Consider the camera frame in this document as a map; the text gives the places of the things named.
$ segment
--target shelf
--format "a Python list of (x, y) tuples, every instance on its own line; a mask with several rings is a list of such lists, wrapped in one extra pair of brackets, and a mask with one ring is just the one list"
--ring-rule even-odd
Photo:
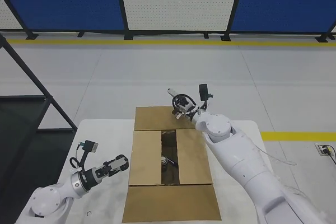
[(49, 105), (44, 96), (0, 96), (0, 196)]
[(57, 183), (75, 134), (37, 130), (0, 199), (0, 223), (15, 223), (36, 188)]
[[(77, 131), (7, 40), (3, 48), (43, 96), (0, 96), (0, 223), (15, 223), (32, 192), (56, 184)], [(38, 129), (50, 105), (72, 129)]]

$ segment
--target cardboard flap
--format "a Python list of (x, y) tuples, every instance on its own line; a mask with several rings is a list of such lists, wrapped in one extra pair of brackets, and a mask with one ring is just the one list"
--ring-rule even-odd
[(183, 116), (175, 118), (172, 111), (172, 106), (136, 108), (134, 130), (195, 129), (194, 125)]
[(180, 184), (212, 184), (206, 144), (200, 131), (177, 129)]
[(161, 184), (161, 132), (133, 133), (129, 185)]
[(221, 220), (213, 185), (130, 186), (122, 222)]

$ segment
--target electrical outlet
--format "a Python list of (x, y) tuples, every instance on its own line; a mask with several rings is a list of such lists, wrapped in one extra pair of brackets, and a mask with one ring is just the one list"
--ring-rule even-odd
[(331, 156), (334, 155), (334, 153), (330, 150), (330, 148), (329, 148), (327, 145), (325, 145), (325, 144), (318, 144), (318, 143), (315, 143), (315, 147), (316, 147), (316, 149), (318, 150), (320, 156), (329, 156), (327, 153), (324, 152), (324, 149), (329, 150), (330, 153), (331, 153)]

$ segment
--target box opening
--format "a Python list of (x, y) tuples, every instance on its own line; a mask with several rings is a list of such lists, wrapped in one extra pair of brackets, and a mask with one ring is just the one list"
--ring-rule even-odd
[(177, 135), (175, 130), (164, 130), (162, 137), (162, 185), (180, 185)]

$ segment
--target blue wall panel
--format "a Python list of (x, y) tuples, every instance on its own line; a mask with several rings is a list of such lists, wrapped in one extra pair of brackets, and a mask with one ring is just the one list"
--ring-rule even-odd
[(239, 0), (234, 31), (326, 32), (336, 0)]
[(29, 29), (124, 30), (118, 0), (11, 0)]

